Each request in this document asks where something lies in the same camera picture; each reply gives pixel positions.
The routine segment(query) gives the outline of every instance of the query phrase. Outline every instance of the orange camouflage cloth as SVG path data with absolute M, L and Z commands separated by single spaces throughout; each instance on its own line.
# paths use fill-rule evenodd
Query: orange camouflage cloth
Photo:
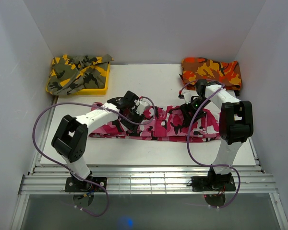
M 242 79 L 239 63 L 213 61 L 203 57 L 187 57 L 181 62 L 183 83 L 198 79 L 212 79 L 225 84 L 227 90 L 240 90 Z M 194 90 L 194 83 L 187 86 L 188 90 Z

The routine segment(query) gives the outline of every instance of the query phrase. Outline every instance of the pink camouflage cloth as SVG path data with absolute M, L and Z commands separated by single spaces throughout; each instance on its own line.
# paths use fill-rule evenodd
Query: pink camouflage cloth
M 206 142 L 219 139 L 219 113 L 204 109 L 206 115 L 192 125 L 190 142 Z M 154 110 L 152 107 L 144 111 L 146 122 L 151 119 Z M 92 138 L 132 138 L 139 140 L 159 141 L 187 141 L 188 127 L 179 106 L 156 107 L 154 120 L 137 131 L 131 132 L 119 120 L 109 122 L 96 129 L 89 136 Z

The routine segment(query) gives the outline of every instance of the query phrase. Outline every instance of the white table surface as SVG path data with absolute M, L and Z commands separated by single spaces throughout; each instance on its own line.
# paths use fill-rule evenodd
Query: white table surface
M 180 65 L 111 65 L 106 95 L 60 96 L 58 103 L 79 102 L 92 104 L 123 96 L 130 90 L 138 96 L 148 96 L 156 106 L 181 105 L 178 98 L 182 82 Z M 219 109 L 212 103 L 206 108 Z M 90 108 L 77 105 L 61 105 L 55 108 L 44 152 L 57 161 L 65 163 L 51 146 L 51 140 L 63 118 L 82 115 Z M 212 163 L 218 152 L 220 140 L 191 143 L 193 156 L 202 163 Z M 84 159 L 89 165 L 126 166 L 189 166 L 195 165 L 187 153 L 186 143 L 116 138 L 88 138 Z M 53 162 L 42 157 L 41 164 Z M 255 165 L 250 142 L 245 142 L 237 153 L 234 165 Z

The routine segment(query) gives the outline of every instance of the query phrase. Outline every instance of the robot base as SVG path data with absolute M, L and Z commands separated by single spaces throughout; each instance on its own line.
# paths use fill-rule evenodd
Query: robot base
M 193 176 L 192 180 L 192 191 L 194 192 L 211 192 L 218 191 L 222 189 L 223 186 L 214 187 L 213 184 L 208 180 L 208 176 Z M 231 176 L 229 183 L 223 184 L 225 186 L 226 192 L 231 192 L 236 190 L 234 178 Z
M 85 192 L 83 189 L 79 188 L 79 186 L 76 185 L 74 183 L 74 181 L 75 180 L 73 180 L 71 177 L 68 177 L 66 179 L 65 192 L 67 192 L 67 193 L 83 193 L 83 192 Z M 104 187 L 104 189 L 107 189 L 107 178 L 106 177 L 91 177 L 90 181 L 101 185 L 102 187 Z M 104 192 L 101 188 L 94 187 L 94 186 L 92 187 L 91 190 L 94 190 L 95 193 Z

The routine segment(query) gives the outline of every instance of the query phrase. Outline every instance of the white wall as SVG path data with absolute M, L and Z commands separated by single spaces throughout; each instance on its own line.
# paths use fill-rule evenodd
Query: white wall
M 288 0 L 266 1 L 237 60 L 241 97 L 253 104 L 255 148 L 288 218 Z
M 232 61 L 265 0 L 24 0 L 53 55 Z
M 52 54 L 22 0 L 0 0 L 0 229 L 9 228 L 33 159 L 33 122 L 49 106 Z

